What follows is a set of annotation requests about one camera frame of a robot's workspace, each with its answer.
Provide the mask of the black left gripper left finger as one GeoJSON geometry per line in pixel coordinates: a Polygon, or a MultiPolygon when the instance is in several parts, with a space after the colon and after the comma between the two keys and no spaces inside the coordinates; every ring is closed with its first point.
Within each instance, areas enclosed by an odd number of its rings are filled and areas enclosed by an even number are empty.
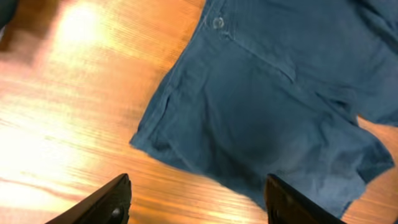
{"type": "Polygon", "coordinates": [[[131,181],[121,174],[47,224],[127,224],[131,199],[131,181]]]}

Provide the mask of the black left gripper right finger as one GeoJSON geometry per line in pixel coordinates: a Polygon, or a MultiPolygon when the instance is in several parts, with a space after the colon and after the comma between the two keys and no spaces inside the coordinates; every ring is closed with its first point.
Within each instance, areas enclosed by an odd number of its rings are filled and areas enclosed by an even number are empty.
{"type": "Polygon", "coordinates": [[[274,174],[267,176],[264,199],[268,224],[345,224],[274,174]]]}

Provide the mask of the dark blue denim shorts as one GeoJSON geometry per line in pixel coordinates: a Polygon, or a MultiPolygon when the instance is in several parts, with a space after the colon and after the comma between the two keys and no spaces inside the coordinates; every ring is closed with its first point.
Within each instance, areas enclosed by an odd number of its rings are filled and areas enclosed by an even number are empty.
{"type": "Polygon", "coordinates": [[[336,217],[393,168],[397,2],[207,1],[131,145],[265,207],[275,174],[336,217]]]}

